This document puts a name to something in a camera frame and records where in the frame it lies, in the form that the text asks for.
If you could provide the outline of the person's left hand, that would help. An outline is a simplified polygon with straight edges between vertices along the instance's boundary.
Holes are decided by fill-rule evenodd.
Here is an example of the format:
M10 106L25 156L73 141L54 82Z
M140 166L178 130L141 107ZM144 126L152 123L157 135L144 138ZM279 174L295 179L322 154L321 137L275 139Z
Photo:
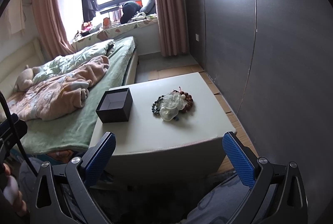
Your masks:
M16 179L11 175L10 168L7 164L3 164L7 184L4 188L4 197L11 204L18 216L22 217L27 212L26 202L22 198Z

